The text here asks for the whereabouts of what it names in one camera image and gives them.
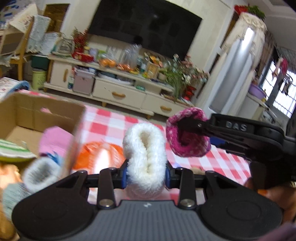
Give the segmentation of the person's right hand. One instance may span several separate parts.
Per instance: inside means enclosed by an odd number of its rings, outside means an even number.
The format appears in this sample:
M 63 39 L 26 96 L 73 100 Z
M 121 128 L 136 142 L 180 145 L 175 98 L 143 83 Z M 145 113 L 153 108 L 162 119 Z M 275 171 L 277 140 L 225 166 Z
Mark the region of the person's right hand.
M 295 188 L 287 186 L 278 186 L 271 189 L 258 189 L 257 193 L 272 200 L 283 209 L 283 223 L 295 223 Z

